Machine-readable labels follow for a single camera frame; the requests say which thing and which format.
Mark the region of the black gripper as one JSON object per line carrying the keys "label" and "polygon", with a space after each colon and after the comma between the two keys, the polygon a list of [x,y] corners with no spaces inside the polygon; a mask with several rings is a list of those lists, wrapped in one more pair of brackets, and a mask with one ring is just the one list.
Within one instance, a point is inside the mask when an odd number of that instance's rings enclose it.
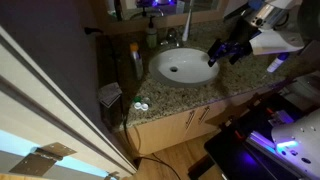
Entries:
{"label": "black gripper", "polygon": [[228,55],[231,55],[229,62],[235,64],[244,56],[250,55],[252,53],[250,40],[260,33],[257,27],[244,19],[239,19],[229,38],[225,42],[217,39],[208,50],[208,65],[212,67],[218,59]]}

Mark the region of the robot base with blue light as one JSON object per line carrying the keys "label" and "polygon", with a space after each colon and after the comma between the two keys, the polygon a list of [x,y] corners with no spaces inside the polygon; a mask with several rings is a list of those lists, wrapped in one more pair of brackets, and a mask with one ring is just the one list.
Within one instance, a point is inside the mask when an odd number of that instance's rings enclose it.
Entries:
{"label": "robot base with blue light", "polygon": [[213,166],[224,180],[320,180],[319,108],[305,114],[273,94],[220,128],[189,168],[190,180]]}

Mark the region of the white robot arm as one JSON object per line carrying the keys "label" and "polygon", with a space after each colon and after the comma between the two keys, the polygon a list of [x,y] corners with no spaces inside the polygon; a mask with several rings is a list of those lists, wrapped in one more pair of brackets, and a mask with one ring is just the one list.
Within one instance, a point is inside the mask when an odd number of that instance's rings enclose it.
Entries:
{"label": "white robot arm", "polygon": [[248,55],[285,54],[304,48],[303,37],[319,39],[320,0],[248,0],[224,20],[238,16],[226,40],[207,51],[208,66],[223,57],[235,64]]}

